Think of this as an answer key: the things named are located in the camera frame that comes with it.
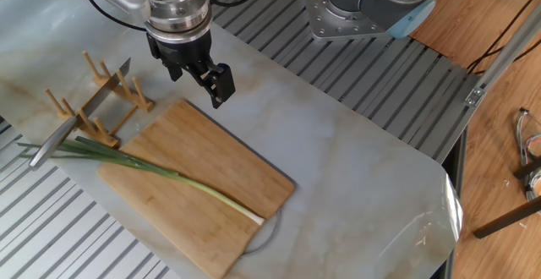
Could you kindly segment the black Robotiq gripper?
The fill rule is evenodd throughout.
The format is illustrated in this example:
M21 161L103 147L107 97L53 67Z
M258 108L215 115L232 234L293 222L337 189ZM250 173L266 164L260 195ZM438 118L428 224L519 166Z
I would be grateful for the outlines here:
M165 32L150 25L146 36L151 54L167 68L176 82L184 71L189 72L199 86L209 87L212 106L217 109L236 91L231 68L225 63L214 64L211 56L210 26L187 32Z

